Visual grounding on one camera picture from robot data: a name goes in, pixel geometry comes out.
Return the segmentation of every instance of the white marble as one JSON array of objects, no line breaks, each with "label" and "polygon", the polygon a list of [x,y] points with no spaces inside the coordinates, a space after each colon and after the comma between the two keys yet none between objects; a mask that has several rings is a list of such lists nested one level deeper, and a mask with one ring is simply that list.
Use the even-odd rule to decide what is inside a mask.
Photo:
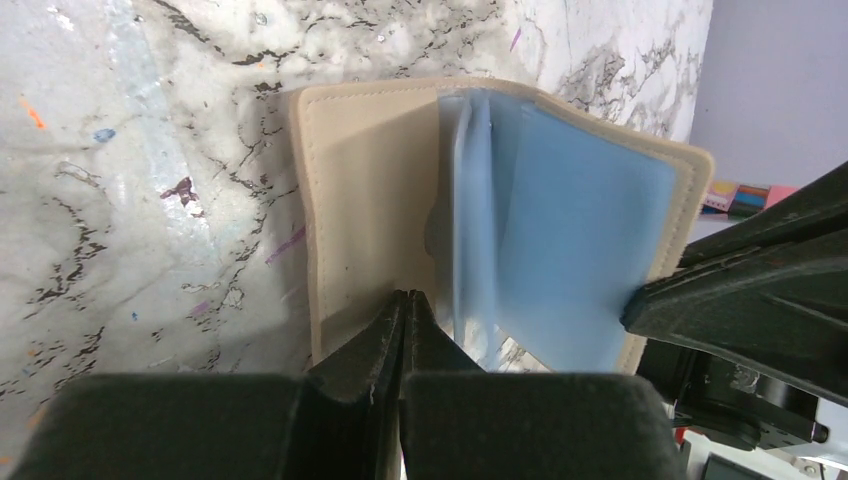
[{"label": "white marble", "polygon": [[[79,375],[307,365],[304,224],[283,92],[491,75],[686,140],[711,9],[711,0],[4,2],[0,476],[42,405]],[[99,143],[105,128],[116,134]],[[507,350],[504,369],[533,368]]]}]

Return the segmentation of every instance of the pink object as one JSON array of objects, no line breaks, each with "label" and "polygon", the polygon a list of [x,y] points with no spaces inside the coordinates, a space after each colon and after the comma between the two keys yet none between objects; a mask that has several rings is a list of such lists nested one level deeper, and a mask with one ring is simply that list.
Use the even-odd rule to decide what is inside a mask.
[{"label": "pink object", "polygon": [[774,185],[769,189],[769,195],[766,197],[766,208],[771,207],[775,203],[783,200],[784,198],[792,195],[797,192],[798,189],[795,187],[784,187],[780,185]]}]

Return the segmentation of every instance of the purple mark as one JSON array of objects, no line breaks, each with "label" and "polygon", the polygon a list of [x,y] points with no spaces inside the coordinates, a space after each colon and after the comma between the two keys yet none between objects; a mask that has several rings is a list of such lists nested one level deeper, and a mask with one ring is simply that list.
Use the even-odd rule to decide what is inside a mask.
[{"label": "purple mark", "polygon": [[511,52],[513,48],[515,48],[515,44],[518,43],[518,39],[521,37],[521,29],[519,28],[517,32],[515,32],[515,36],[512,37],[512,45],[509,46],[509,51]]},{"label": "purple mark", "polygon": [[265,259],[265,265],[270,265],[270,264],[271,264],[271,262],[273,262],[274,260],[276,260],[276,259],[277,259],[277,257],[279,257],[280,255],[282,255],[282,254],[283,254],[283,252],[285,252],[286,250],[288,250],[289,248],[291,248],[291,247],[292,247],[292,245],[294,245],[295,243],[297,243],[297,242],[298,242],[301,238],[303,238],[305,235],[306,235],[306,227],[303,227],[303,228],[301,228],[300,230],[298,230],[297,232],[295,232],[295,234],[294,234],[294,235],[292,235],[292,238],[290,238],[290,239],[286,240],[286,243],[284,243],[284,244],[280,245],[280,247],[279,247],[279,248],[277,248],[276,250],[274,250],[274,253],[272,253],[270,257],[268,257],[268,258],[266,258],[266,259]]},{"label": "purple mark", "polygon": [[200,197],[191,191],[191,178],[189,177],[180,180],[180,183],[178,183],[176,187],[166,190],[165,193],[159,195],[159,198],[165,200],[172,195],[179,195],[180,203],[182,203],[184,207],[192,200],[200,200]]},{"label": "purple mark", "polygon": [[208,309],[209,309],[209,302],[207,300],[204,300],[204,301],[198,303],[196,307],[191,309],[191,315],[196,317],[196,316],[200,315],[201,313],[205,312]]}]

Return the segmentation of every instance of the card holder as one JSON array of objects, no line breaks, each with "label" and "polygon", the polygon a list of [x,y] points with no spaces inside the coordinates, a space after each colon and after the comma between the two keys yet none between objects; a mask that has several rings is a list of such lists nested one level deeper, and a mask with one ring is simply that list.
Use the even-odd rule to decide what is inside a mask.
[{"label": "card holder", "polygon": [[[470,313],[462,318],[482,319],[488,340],[496,323],[551,368],[635,371],[644,340],[610,319],[634,284],[673,273],[712,173],[706,152],[494,79],[309,87],[290,105],[314,361],[361,329],[391,290],[414,288],[439,317]],[[488,139],[471,128],[486,110]],[[452,155],[483,169],[456,171]],[[480,188],[454,192],[463,182]],[[434,263],[445,251],[448,260]],[[527,323],[531,313],[544,328]]]}]

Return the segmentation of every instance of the stitching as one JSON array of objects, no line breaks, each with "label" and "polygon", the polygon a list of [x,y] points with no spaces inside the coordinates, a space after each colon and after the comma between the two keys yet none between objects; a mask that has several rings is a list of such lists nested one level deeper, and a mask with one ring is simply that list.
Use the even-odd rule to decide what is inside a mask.
[{"label": "stitching", "polygon": [[[385,89],[385,90],[379,90],[379,91],[376,91],[376,92],[355,93],[355,94],[350,94],[350,95],[328,95],[328,96],[325,96],[325,97],[319,97],[319,98],[312,99],[309,102],[307,102],[307,104],[306,104],[306,126],[307,126],[306,137],[307,137],[307,140],[308,140],[307,143],[308,143],[309,155],[308,155],[308,158],[306,159],[306,160],[308,160],[308,162],[305,161],[304,164],[312,163],[313,159],[314,159],[314,146],[315,145],[314,145],[314,141],[312,139],[311,110],[312,110],[313,104],[315,104],[315,103],[330,101],[330,100],[344,100],[344,99],[349,99],[349,98],[373,97],[373,96],[383,95],[383,94],[396,94],[396,93],[415,92],[415,91],[431,90],[431,89],[435,89],[435,90],[438,91],[438,90],[444,90],[444,89],[449,89],[449,88],[461,88],[461,87],[472,87],[472,86],[474,86],[474,82],[445,83],[445,84],[440,84],[440,85],[435,85],[435,86],[431,85],[431,86],[426,86],[426,87]],[[521,91],[520,91],[520,88],[518,88],[518,86],[513,86],[513,85],[507,83],[507,84],[501,84],[501,85],[499,85],[499,87],[500,87],[501,91],[515,93],[515,94],[520,95],[523,98],[526,98],[525,95],[521,95]],[[537,102],[538,97],[542,97],[542,98],[549,100],[551,102],[554,102],[554,103],[558,102],[558,99],[551,97],[547,94],[541,94],[541,95],[537,94],[536,97],[537,98],[532,99],[532,100],[534,100],[534,103],[538,103]],[[560,106],[565,106],[567,109],[573,108],[571,105],[569,105],[567,103],[564,103]],[[548,113],[554,115],[555,117],[559,118],[560,120],[568,121],[559,114],[556,114],[556,113],[553,113],[553,112],[550,112],[550,111],[548,111]],[[574,111],[573,113],[575,113],[578,117],[583,115],[583,114],[581,114],[580,112],[577,112],[577,111]],[[596,121],[592,117],[589,117],[588,120],[590,122]],[[691,196],[692,190],[694,189],[694,183],[695,183],[695,167],[693,165],[691,165],[690,163],[688,163],[685,159],[678,159],[678,158],[670,157],[668,154],[666,154],[664,152],[660,152],[660,151],[653,149],[653,148],[645,148],[644,145],[638,145],[635,142],[633,142],[632,140],[610,138],[610,135],[608,133],[601,131],[601,127],[595,126],[591,123],[589,125],[580,125],[580,126],[575,125],[575,126],[577,128],[585,130],[585,131],[587,131],[587,132],[589,132],[589,133],[591,133],[591,134],[593,134],[597,137],[603,138],[604,140],[607,140],[607,141],[612,142],[614,144],[621,145],[623,147],[627,147],[627,148],[630,148],[630,149],[633,149],[633,150],[636,150],[636,151],[639,151],[639,152],[651,154],[654,157],[657,157],[659,160],[662,160],[662,161],[665,161],[666,163],[672,164],[672,166],[675,166],[674,164],[677,164],[677,163],[682,163],[682,165],[681,165],[683,167],[683,172],[682,172],[683,175],[682,176],[685,177],[684,178],[685,183],[684,183],[684,187],[683,187],[682,199],[688,199]],[[315,192],[316,196],[318,198],[321,198],[319,183],[317,181],[315,181],[313,183],[314,183],[313,188],[315,188],[315,190],[316,190],[316,192]],[[668,262],[669,262],[669,259],[671,258],[671,251],[672,250],[675,250],[675,251],[679,250],[679,248],[677,246],[675,246],[674,248],[672,248],[672,246],[676,242],[678,242],[679,239],[680,239],[681,218],[683,217],[684,212],[686,212],[690,209],[689,207],[690,207],[690,205],[688,205],[686,202],[680,202],[680,204],[678,204],[678,205],[672,205],[673,210],[672,210],[672,212],[669,212],[670,218],[671,218],[672,230],[669,234],[670,238],[665,243],[665,248],[664,248],[665,251],[663,252],[662,257],[660,258],[659,263],[658,263],[659,272],[657,272],[657,273],[661,276],[664,276],[666,274],[665,272],[668,270]],[[323,224],[321,226],[321,229],[319,229],[318,232],[316,232],[316,236],[317,236],[318,242],[323,243],[322,242],[323,239],[324,239]],[[321,263],[321,268],[320,268],[321,275],[320,275],[318,282],[321,284],[320,287],[323,287],[323,282],[324,282],[324,279],[326,278],[326,275],[325,275],[326,274],[326,264],[323,261],[321,261],[320,263]],[[327,304],[327,289],[326,288],[320,288],[320,290],[322,291],[322,295],[321,295],[322,306],[326,306],[326,304]],[[319,350],[323,350],[322,339],[321,339],[321,324],[320,323],[318,324],[318,332],[317,332],[316,336],[318,337],[318,348],[319,348]],[[629,366],[633,362],[634,357],[637,355],[637,352],[636,352],[637,345],[636,344],[641,343],[641,341],[639,340],[641,337],[632,335],[630,333],[628,333],[628,336],[629,337],[625,340],[625,344],[626,344],[625,348],[627,349],[627,352],[625,353],[625,356],[624,356],[624,358],[625,358],[625,365],[624,366]]]}]

